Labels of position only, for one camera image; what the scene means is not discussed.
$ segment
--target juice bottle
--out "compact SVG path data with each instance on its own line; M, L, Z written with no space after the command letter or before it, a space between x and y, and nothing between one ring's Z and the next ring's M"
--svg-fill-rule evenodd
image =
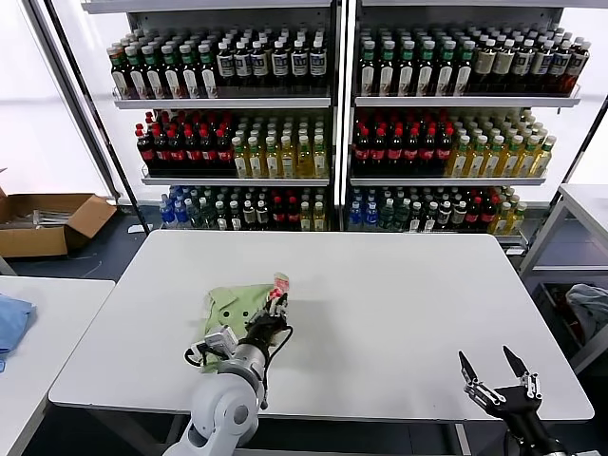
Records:
M311 206L307 201L300 204L300 229L311 231Z
M483 142L476 141L472 147L468 148L466 152L465 168L463 169L463 176L466 178L478 178L480 170L482 169L482 163L485 158L485 144L487 139Z
M251 177L260 179L265 177L262 168L262 155L257 144L257 138L251 137L247 141L249 143L249 164L251 166Z
M283 162L276 149L276 139L272 136L266 138L266 163L270 179L283 176Z
M447 178L460 178L463 175L469 142L470 138L467 135L461 136L458 140L458 145L455 146L451 157L447 161Z
M232 139L233 153L235 156L235 166L237 167L237 175L240 178L251 177L251 165L249 164L249 156L245 153L242 141L238 136Z
M327 152L322 135L314 137L314 176L325 178L328 175Z
M509 211L511 210L511 203L504 202L501 204L501 210L498 213L498 216L494 218L492 223L487 227L487 232L491 235L503 235L504 228L506 227L506 223L508 222Z
M523 213L528 205L525 202L518 202L515 211L512 211L509 219L504 227L504 233L510 236L516 236L520 233L520 228L523 223Z
M496 165L496 171L494 172L495 178L510 178L513 174L513 169L517 164L517 160L520 157L523 146L523 136L515 135L511 139L511 144L503 149L501 157Z
M325 209L321 201L314 204L313 221L315 231L325 231Z
M314 160L308 136L300 136L297 152L297 176L303 179L314 177Z
M281 137L281 166L283 178L292 179L295 175L295 152L289 136Z
M547 136L547 139L544 140L544 144L541 147L541 153L538 155L534 161L534 165L532 166L530 177L539 178L542 176L547 164L551 160L551 149L553 149L556 140L557 138L555 136Z
M540 137L537 135L531 135L528 138L527 143L525 144L525 148L523 149L523 153L520 155L520 158L515 165L515 169L513 170L514 178L527 178L532 170L532 165L534 164L534 160L537 158L537 151L539 149L539 141Z

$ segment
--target floor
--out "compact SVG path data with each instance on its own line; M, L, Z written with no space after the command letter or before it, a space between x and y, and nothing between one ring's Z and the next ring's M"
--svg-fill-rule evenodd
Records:
M145 210L149 222L158 227L155 208ZM20 276L55 276L120 279L131 258L144 240L144 234L129 235L126 230L137 224L127 213L114 217L84 249L67 257L13 260L9 264ZM568 220L541 258L543 265L608 265L608 255L575 220ZM575 277L568 277L576 282ZM538 280L526 283L532 293ZM608 288L605 280L594 280ZM587 391L596 416L585 424L558 424L551 433L571 452L595 449L608 454L608 355L586 370L580 381ZM160 441L169 429L171 416L138 414L139 421ZM504 425L483 422L466 423L473 454L502 453ZM354 452L373 454L459 454L453 427L438 424L379 424L262 419L249 447L301 451ZM108 431L84 410L50 406L43 424L30 442L26 456L49 453L66 456L137 455L120 438Z

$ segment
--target white table top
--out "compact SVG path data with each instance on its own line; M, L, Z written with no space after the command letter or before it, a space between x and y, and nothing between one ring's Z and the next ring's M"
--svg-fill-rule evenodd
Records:
M42 421L47 393L114 288L110 280L0 276L0 293L36 306L0 373L0 455L21 454Z
M49 393L59 405L188 413L183 360L205 293L291 280L294 336L265 415L476 420L458 350L490 386L516 384L503 344L543 381L541 418L594 412L498 242L488 235L155 231Z
M608 247L608 185L563 183L568 210Z

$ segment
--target shelf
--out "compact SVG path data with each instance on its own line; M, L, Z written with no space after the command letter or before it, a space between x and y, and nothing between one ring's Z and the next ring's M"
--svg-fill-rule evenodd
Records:
M251 10L263 8L326 8L331 0L85 0L89 14L189 10Z
M354 104L369 107L472 106L472 107L573 107L580 103L579 91L570 97L356 97Z
M364 7L608 8L606 0L362 0Z
M310 109L330 107L329 97L197 98L170 100L116 100L119 109Z
M239 179L239 178L151 178L142 177L145 185L219 185L249 187L326 187L329 179Z
M351 178L351 185L360 187L401 185L495 187L500 185L541 185L545 180L545 175L541 178Z

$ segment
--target bottle label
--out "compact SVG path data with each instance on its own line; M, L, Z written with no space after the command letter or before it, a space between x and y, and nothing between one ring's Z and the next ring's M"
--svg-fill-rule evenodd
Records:
M418 86L416 87L416 96L424 97L427 95L428 83L430 82L430 74L433 72L431 66L423 66L420 68L420 74L418 75Z
M491 221L496 217L496 214L482 214L482 222L483 223L491 223Z
M289 74L287 54L273 54L273 73L275 76L287 76Z
M327 72L327 59L325 52L311 53L311 74L313 76L325 76Z
M232 150L222 150L218 152L218 157L223 162L231 162L232 161Z
M292 54L292 73L294 76L306 76L308 74L308 54Z
M359 149L358 147L355 147L354 156L358 160L367 160L370 157L370 150L369 149Z
M494 176L494 169L496 169L497 164L498 164L498 157L492 156L489 159L487 159L487 163L485 164L483 176L485 178L491 178L492 176Z
M389 160L399 160L401 158L401 149L389 149Z
M513 59L513 65L511 66L511 73L518 76L528 74L530 65L532 64L533 55L534 54L530 52L516 52L515 58Z
M218 56L218 72L222 78L232 78L235 75L235 64L232 55Z
M543 75L547 73L549 66L551 65L551 61L553 60L553 55L548 54L545 55L542 52L537 52L534 56L534 62L532 62L531 72L532 74Z
M199 150L187 150L186 155L188 156L188 159L193 162L199 162L202 160L202 152Z
M418 218L415 218L414 220L411 220L409 222L409 232L410 233L416 233L416 232L418 232L418 226L420 226L420 220Z
M522 219L513 220L511 224L511 231L509 231L509 235L516 236L520 233L520 228L522 227Z
M477 53L477 61L475 62L475 72L477 74L489 74L494 65L496 52L484 52L480 50Z
M148 75L148 81L150 81L150 86L152 87L154 96L156 98L162 98L163 93L159 73L157 71L150 70L146 74Z
M458 76L456 76L456 86L454 87L455 97L462 97L465 94L466 85L468 84L468 77L470 75L470 66L463 66L458 70Z
M401 68L401 71L399 72L399 88L397 89L397 96L408 96L412 73L413 68L411 66L404 66L403 68Z
M454 161L454 168L452 170L452 178L460 178L463 175L463 168L465 167L466 157L456 157Z
M503 168L503 178L510 178L511 174L513 174L513 168L515 168L515 165L517 164L517 160L519 159L518 156L511 156L508 159L506 159L506 163L504 164L504 168Z
M570 65L568 65L568 68L566 69L566 74L568 76L579 76L587 63L587 59L589 59L588 55L574 54L570 59Z
M439 71L439 79L437 80L437 90L435 91L435 96L437 97L445 97L447 95L447 85L449 84L449 80L452 77L452 67L444 66Z
M518 178L527 178L528 174L530 174L530 168L534 163L535 157L532 155L526 155L522 160L522 166L517 173Z
M294 165L292 159L283 158L283 177L291 179L294 176Z
M449 149L437 149L435 152L439 160L448 160L451 155L451 150Z
M452 223L454 225L460 225L463 221L465 221L465 213L454 211L452 213Z
M169 83L169 88L171 89L171 95L173 95L173 98L179 98L181 91L180 91L180 80L178 79L178 73L176 73L172 69L167 69L164 72L164 75L167 78L167 83Z
M434 150L433 149L420 149L418 155L422 160L431 160L433 158Z
M131 71L131 79L140 98L145 98L145 83L142 74L139 71Z
M386 149L372 149L371 151L371 158L373 160L382 160L384 159L384 152Z
M449 212L439 211L439 214L437 215L437 223L440 225L447 225L449 222L449 214Z
M386 66L380 71L380 89L378 95L388 97L390 95L390 83L392 82L392 68Z
M237 70L237 76L241 78L246 78L251 76L251 66L249 65L250 59L249 55L235 55L235 68Z
M544 173L544 170L547 167L549 160L550 160L549 157L540 157L539 158L539 162L537 163L536 167L534 168L534 177L535 178L542 177L542 173Z
M501 219L496 222L496 227L494 228L494 234L500 235L504 231L504 227L506 226L506 220Z
M366 66L361 71L361 96L369 97L371 95L371 87L373 85L373 68Z
M197 75L194 74L194 71L191 69L186 69L183 72L183 79L186 81L186 86L188 87L188 94L190 98L198 98L199 97L199 83L197 83Z
M515 54L509 52L499 52L496 54L492 72L494 74L508 74L514 55Z
M418 151L416 149L404 149L403 156L406 158L406 160L416 160L416 157L418 157Z
M251 157L249 159L249 164L251 165L251 175L254 178L261 178L262 177L262 167L260 165L259 162L259 158L258 157Z
M268 62L266 61L266 54L251 55L251 65L254 68L254 76L261 77L268 75Z
M465 215L466 223L475 223L478 218L479 218L479 215L477 215L477 214L466 214Z
M205 90L207 91L207 97L217 98L218 87L216 86L216 77L213 71L210 69L204 69L202 71L202 83L205 84Z
M142 159L146 162L148 160L154 160L155 154L152 149L140 150L140 154L142 155Z
M238 157L235 159L235 166L237 167L237 174L240 178L247 177L247 165L245 164L245 159L242 157Z
M171 160L175 162L181 162L183 160L186 160L186 154L183 150L172 150Z
M433 230L434 226L435 226L435 220L431 219L431 220L425 221L425 233L430 233Z
M268 177L277 178L278 166L276 162L276 157L266 157L266 162L268 163Z
M471 162L471 168L468 170L468 176L470 178L478 178L479 171L482 167L482 162L484 161L484 156L475 157Z
M120 71L113 71L112 79L114 80L114 84L116 85L121 98L128 98L128 87L126 86L123 74Z
M159 158L159 160L165 160L165 161L171 160L171 153L168 150L157 150L156 156Z
M207 161L215 160L218 157L218 152L215 150L203 150L202 157Z
M553 76L561 76L568 67L571 55L572 54L556 52L553 56L551 67L549 68L549 74Z

